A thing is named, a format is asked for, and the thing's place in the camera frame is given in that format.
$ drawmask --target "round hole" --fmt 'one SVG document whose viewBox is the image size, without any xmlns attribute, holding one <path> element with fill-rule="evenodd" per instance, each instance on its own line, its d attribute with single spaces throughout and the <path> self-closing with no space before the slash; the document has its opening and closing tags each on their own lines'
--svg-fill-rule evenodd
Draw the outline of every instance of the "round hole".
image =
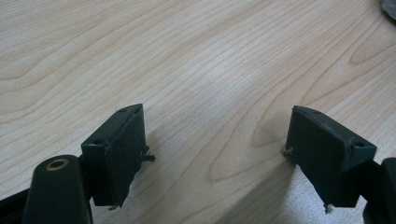
<svg viewBox="0 0 396 224">
<path fill-rule="evenodd" d="M 354 143 L 353 143 L 353 146 L 354 146 L 354 147 L 364 147 L 364 144 L 361 143 L 361 142 L 354 142 Z"/>
<path fill-rule="evenodd" d="M 96 145 L 101 145 L 101 144 L 103 144 L 104 142 L 105 142 L 104 140 L 99 139 L 99 140 L 95 140 L 93 143 L 96 144 Z"/>
<path fill-rule="evenodd" d="M 67 159 L 59 159 L 52 161 L 47 164 L 46 169 L 48 171 L 56 171 L 64 168 L 67 164 L 69 163 L 69 160 Z"/>
</svg>

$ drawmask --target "screw hole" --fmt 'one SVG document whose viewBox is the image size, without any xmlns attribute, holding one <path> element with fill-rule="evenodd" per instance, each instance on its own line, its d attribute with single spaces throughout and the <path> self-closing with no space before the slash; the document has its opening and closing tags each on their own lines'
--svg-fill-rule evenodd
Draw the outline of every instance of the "screw hole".
<svg viewBox="0 0 396 224">
<path fill-rule="evenodd" d="M 46 166 L 46 169 L 48 171 L 60 170 L 60 169 L 64 168 L 68 163 L 69 163 L 69 160 L 67 160 L 67 159 L 55 160 L 55 161 L 50 162 Z"/>
<path fill-rule="evenodd" d="M 95 140 L 93 143 L 96 144 L 96 145 L 101 145 L 104 142 L 105 142 L 104 140 L 100 139 L 100 140 Z"/>
</svg>

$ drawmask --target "wood grain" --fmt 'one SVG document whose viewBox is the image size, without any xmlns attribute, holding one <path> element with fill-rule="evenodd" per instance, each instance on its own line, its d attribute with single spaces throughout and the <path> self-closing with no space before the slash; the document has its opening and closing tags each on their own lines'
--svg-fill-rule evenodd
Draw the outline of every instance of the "wood grain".
<svg viewBox="0 0 396 224">
<path fill-rule="evenodd" d="M 143 103 L 158 160 L 95 223 L 362 223 L 279 151 L 306 105 L 396 157 L 395 62 L 376 0 L 3 1 L 0 198 Z"/>
</svg>

